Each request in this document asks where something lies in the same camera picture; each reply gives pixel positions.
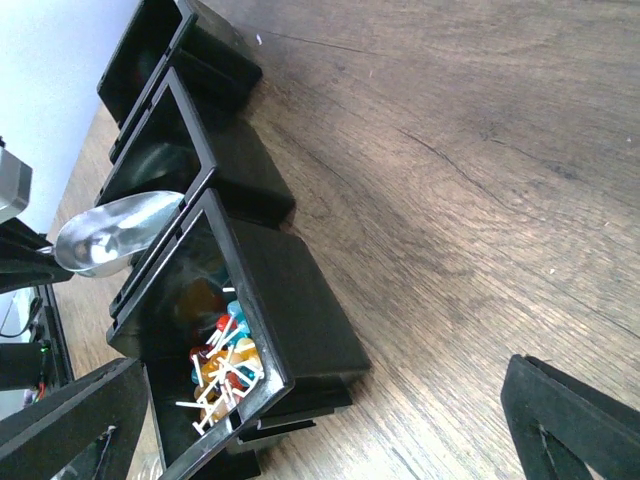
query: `wood grain surface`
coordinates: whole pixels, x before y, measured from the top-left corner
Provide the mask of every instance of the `wood grain surface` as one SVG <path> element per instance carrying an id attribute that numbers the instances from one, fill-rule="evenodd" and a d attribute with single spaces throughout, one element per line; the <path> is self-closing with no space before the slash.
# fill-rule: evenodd
<path id="1" fill-rule="evenodd" d="M 499 401 L 514 353 L 640 408 L 637 2 L 205 3 L 264 69 L 245 116 L 373 362 L 265 479 L 522 478 Z M 101 110 L 58 226 L 116 133 Z M 122 281 L 55 289 L 78 373 L 115 356 Z"/>

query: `cable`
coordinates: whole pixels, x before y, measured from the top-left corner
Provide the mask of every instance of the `cable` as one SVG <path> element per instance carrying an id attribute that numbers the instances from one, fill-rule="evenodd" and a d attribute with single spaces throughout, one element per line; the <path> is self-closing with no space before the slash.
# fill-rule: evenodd
<path id="1" fill-rule="evenodd" d="M 38 313 L 40 313 L 40 310 L 42 309 L 42 303 L 43 303 L 42 298 L 40 297 L 35 297 L 33 300 L 31 300 L 31 305 L 29 305 L 29 318 L 27 319 L 27 324 L 24 326 L 24 328 L 20 333 L 16 333 L 15 335 L 5 335 L 4 333 L 0 332 L 0 337 L 18 338 L 24 332 L 26 332 L 35 321 L 36 317 L 38 316 Z"/>
<path id="2" fill-rule="evenodd" d="M 114 427 L 113 425 L 109 425 L 109 428 L 107 428 L 107 431 L 100 436 L 100 438 L 103 438 L 106 435 L 107 440 L 104 443 L 104 446 L 102 447 L 102 453 L 100 453 L 100 459 L 98 460 L 98 465 L 96 465 L 95 473 L 93 474 L 93 477 L 91 477 L 91 480 L 96 480 L 96 478 L 98 478 L 98 474 L 100 473 L 100 467 L 102 466 L 102 462 L 107 453 L 107 448 L 109 448 L 109 444 L 111 443 L 111 438 L 113 437 L 113 432 L 115 429 L 116 427 Z"/>

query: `storage bin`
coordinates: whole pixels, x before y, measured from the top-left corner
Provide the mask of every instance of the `storage bin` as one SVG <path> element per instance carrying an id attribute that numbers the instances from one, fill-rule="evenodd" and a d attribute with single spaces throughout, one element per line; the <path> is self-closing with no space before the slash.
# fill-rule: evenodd
<path id="1" fill-rule="evenodd" d="M 230 112 L 246 103 L 262 76 L 240 34 L 202 3 L 141 1 L 98 83 L 100 98 L 121 127 L 113 162 L 170 67 Z"/>
<path id="2" fill-rule="evenodd" d="M 277 226 L 295 200 L 255 130 L 193 97 L 174 69 L 160 83 L 95 205 L 153 190 L 189 203 L 215 186 L 233 216 Z"/>
<path id="3" fill-rule="evenodd" d="M 168 234 L 164 246 L 149 252 L 152 266 L 115 315 L 107 341 L 145 362 L 158 441 L 172 474 L 204 467 L 210 476 L 221 458 L 227 466 L 240 458 L 252 465 L 255 450 L 351 404 L 346 385 L 369 361 L 301 239 L 231 218 L 214 189 L 203 191 Z M 235 294 L 216 291 L 227 281 Z M 212 295 L 237 297 L 264 378 L 200 437 L 193 409 L 175 402 L 193 401 L 189 351 L 215 329 L 220 307 Z M 236 474 L 231 478 L 249 478 Z"/>

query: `black plastic bin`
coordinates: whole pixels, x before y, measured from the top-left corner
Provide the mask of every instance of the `black plastic bin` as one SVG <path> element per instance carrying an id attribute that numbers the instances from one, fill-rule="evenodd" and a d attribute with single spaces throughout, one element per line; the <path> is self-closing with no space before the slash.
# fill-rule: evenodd
<path id="1" fill-rule="evenodd" d="M 169 69 L 95 205 L 153 190 L 184 193 L 186 204 L 210 186 L 231 215 L 268 226 L 280 224 L 295 206 L 255 130 L 192 96 Z"/>
<path id="2" fill-rule="evenodd" d="M 98 83 L 100 98 L 122 129 L 112 161 L 169 67 L 189 76 L 219 108 L 234 112 L 262 77 L 249 57 L 240 34 L 197 0 L 141 1 Z"/>
<path id="3" fill-rule="evenodd" d="M 230 478 L 249 478 L 255 473 L 242 473 L 240 466 L 254 465 L 254 450 L 350 405 L 346 385 L 369 369 L 369 361 L 299 238 L 230 218 L 213 189 L 169 232 L 168 243 L 150 253 L 153 266 L 114 318 L 107 341 L 145 362 L 171 478 L 188 478 L 203 466 L 199 475 L 205 478 L 221 462 L 231 469 L 239 465 Z M 192 395 L 188 352 L 202 343 L 207 327 L 193 314 L 209 308 L 193 286 L 220 268 L 236 289 L 265 378 L 199 437 L 191 426 L 193 411 L 175 402 Z"/>

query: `silver scoop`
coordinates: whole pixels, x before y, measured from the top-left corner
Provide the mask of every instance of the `silver scoop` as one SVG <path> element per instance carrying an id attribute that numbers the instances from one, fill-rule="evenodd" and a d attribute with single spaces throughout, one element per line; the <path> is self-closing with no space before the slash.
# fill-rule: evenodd
<path id="1" fill-rule="evenodd" d="M 108 277 L 151 245 L 183 198 L 157 191 L 92 208 L 69 220 L 55 244 L 40 252 L 53 254 L 58 265 L 83 277 Z"/>

